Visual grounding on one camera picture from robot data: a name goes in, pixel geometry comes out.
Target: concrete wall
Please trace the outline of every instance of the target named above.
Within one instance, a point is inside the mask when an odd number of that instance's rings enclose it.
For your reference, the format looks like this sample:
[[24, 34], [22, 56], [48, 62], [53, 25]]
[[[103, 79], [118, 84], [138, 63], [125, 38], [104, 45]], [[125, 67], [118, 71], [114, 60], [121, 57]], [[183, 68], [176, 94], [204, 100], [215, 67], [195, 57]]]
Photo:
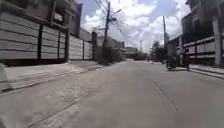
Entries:
[[2, 12], [0, 14], [0, 60], [4, 62], [30, 59], [65, 60], [66, 34], [46, 26], [43, 26], [41, 31], [40, 26], [37, 22]]
[[0, 59], [37, 59], [39, 24], [1, 13]]

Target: asphalt road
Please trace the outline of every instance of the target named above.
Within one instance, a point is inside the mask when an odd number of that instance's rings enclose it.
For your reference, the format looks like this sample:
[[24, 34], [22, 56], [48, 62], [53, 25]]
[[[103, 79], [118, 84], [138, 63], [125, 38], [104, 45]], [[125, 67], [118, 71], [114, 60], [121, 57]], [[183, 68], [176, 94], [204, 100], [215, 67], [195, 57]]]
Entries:
[[223, 128], [223, 99], [223, 80], [129, 61], [0, 96], [0, 118], [7, 128]]

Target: building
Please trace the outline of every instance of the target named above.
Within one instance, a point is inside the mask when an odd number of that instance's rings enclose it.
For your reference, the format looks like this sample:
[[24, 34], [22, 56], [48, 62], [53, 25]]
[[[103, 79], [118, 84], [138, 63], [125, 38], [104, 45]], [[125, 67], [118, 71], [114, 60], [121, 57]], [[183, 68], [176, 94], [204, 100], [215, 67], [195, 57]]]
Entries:
[[16, 5], [30, 15], [70, 29], [79, 36], [82, 4], [74, 0], [0, 0]]
[[224, 0], [187, 0], [191, 13], [182, 19], [183, 34], [204, 38], [213, 35], [214, 16], [223, 18]]
[[[102, 47], [104, 42], [104, 36], [99, 36], [97, 40], [97, 45]], [[111, 37], [107, 37], [107, 47], [111, 48], [125, 48], [124, 42], [117, 41]]]
[[92, 40], [92, 33], [86, 31], [83, 28], [79, 29], [79, 38], [83, 39], [85, 41], [91, 41]]

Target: cloud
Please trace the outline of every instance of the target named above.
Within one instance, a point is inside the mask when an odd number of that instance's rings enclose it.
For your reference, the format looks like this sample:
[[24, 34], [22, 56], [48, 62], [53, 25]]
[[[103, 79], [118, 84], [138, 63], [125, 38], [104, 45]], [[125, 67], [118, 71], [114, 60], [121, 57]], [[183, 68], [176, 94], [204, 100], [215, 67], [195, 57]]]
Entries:
[[[149, 3], [140, 3], [139, 0], [111, 0], [112, 15], [117, 17], [119, 22], [117, 27], [124, 30], [125, 36], [114, 26], [110, 25], [108, 35], [125, 41], [127, 46], [132, 46], [127, 40], [131, 39], [139, 47], [139, 41], [142, 40], [143, 49], [148, 51], [155, 40], [163, 43], [163, 18], [158, 15], [154, 21], [151, 21], [150, 15], [157, 7], [158, 0], [149, 0]], [[176, 13], [166, 17], [167, 33], [170, 38], [181, 34], [181, 18], [190, 12], [185, 5], [186, 0], [173, 0], [176, 3]], [[113, 14], [117, 10], [122, 9], [118, 14]], [[104, 8], [97, 9], [92, 15], [85, 16], [82, 21], [82, 27], [89, 31], [94, 28], [104, 28], [105, 14]]]

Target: curb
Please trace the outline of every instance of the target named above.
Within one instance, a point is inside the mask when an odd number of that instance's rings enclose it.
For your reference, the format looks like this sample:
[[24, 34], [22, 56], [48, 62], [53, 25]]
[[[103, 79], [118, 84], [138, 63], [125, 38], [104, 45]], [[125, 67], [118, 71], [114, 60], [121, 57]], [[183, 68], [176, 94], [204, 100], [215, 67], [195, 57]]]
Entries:
[[217, 78], [217, 79], [222, 79], [224, 80], [224, 74], [223, 73], [217, 73], [217, 72], [213, 72], [213, 71], [207, 71], [207, 70], [203, 70], [203, 69], [197, 69], [197, 68], [190, 68], [191, 72], [197, 73], [197, 74], [201, 74], [201, 75], [206, 75], [206, 76], [210, 76], [213, 78]]
[[198, 70], [198, 71], [202, 71], [202, 72], [208, 72], [208, 73], [214, 73], [214, 74], [224, 75], [224, 73], [216, 72], [216, 71], [204, 70], [204, 69], [199, 69], [199, 68], [191, 68], [191, 67], [190, 67], [190, 69], [194, 69], [194, 70]]
[[[98, 69], [98, 68], [103, 68], [103, 66], [92, 65], [92, 66], [83, 68], [83, 70], [67, 71], [67, 72], [63, 72], [63, 73], [53, 74], [51, 76], [48, 76], [49, 79], [47, 79], [47, 80], [34, 82], [33, 84], [23, 86], [23, 87], [18, 87], [18, 88], [11, 87], [11, 88], [8, 88], [8, 89], [0, 90], [0, 96], [2, 96], [4, 94], [8, 94], [8, 93], [13, 92], [13, 91], [17, 91], [17, 90], [21, 90], [21, 89], [25, 89], [25, 88], [31, 88], [31, 87], [34, 87], [34, 86], [37, 86], [37, 85], [40, 85], [40, 84], [43, 84], [43, 83], [51, 82], [51, 81], [57, 80], [58, 78], [63, 78], [63, 77], [66, 77], [68, 75], [71, 75], [71, 74], [81, 74], [81, 73], [85, 73], [85, 72], [88, 72], [88, 71], [93, 71], [94, 69]], [[18, 80], [18, 81], [13, 81], [13, 82], [11, 81], [11, 83], [17, 83], [17, 82], [22, 82], [22, 81], [23, 80]]]

